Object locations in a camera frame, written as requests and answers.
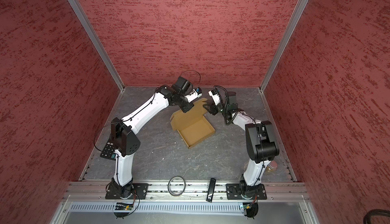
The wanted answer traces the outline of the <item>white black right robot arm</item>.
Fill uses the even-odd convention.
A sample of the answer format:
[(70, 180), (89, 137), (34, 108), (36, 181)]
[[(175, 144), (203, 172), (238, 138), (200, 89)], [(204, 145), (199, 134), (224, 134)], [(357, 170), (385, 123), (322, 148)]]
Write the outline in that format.
[(279, 155), (272, 123), (248, 115), (238, 107), (236, 93), (221, 86), (209, 91), (212, 98), (203, 107), (212, 115), (220, 113), (224, 124), (234, 124), (245, 131), (246, 150), (250, 158), (240, 180), (241, 192), (253, 192), (262, 183), (266, 168)]

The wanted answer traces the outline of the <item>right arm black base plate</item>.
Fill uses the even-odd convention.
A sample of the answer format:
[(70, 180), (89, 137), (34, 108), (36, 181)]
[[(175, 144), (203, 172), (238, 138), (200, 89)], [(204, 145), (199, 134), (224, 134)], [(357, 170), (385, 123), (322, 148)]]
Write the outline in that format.
[(267, 200), (267, 193), (263, 184), (246, 186), (238, 183), (226, 184), (228, 200)]

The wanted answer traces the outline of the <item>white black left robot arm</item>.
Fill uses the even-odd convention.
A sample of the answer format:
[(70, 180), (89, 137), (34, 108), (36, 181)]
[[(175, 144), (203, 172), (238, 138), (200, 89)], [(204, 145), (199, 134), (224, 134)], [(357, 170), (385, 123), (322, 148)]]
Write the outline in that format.
[(129, 198), (134, 192), (132, 164), (135, 152), (141, 142), (137, 134), (154, 116), (169, 106), (178, 106), (187, 113), (194, 107), (194, 100), (202, 96), (200, 87), (184, 77), (178, 77), (171, 85), (162, 85), (155, 89), (153, 96), (129, 115), (114, 118), (105, 126), (111, 127), (110, 140), (114, 144), (116, 167), (114, 177), (107, 184), (106, 191), (114, 192), (122, 199)]

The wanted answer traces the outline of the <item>brown cardboard box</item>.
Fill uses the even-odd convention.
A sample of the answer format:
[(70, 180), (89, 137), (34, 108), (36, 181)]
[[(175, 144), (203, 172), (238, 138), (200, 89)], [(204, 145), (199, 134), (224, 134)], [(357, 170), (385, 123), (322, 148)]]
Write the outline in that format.
[(206, 98), (202, 98), (194, 102), (194, 107), (190, 111), (184, 113), (178, 110), (170, 118), (172, 130), (180, 134), (189, 149), (215, 133), (214, 127), (204, 116), (208, 112), (203, 107), (206, 101)]

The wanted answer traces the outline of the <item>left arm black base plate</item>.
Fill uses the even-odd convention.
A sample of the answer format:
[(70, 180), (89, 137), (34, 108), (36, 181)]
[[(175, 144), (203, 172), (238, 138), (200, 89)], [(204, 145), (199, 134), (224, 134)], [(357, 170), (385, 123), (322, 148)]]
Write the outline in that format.
[(106, 187), (107, 200), (130, 200), (138, 198), (144, 200), (148, 191), (147, 183), (132, 183), (125, 186), (119, 186), (115, 181)]

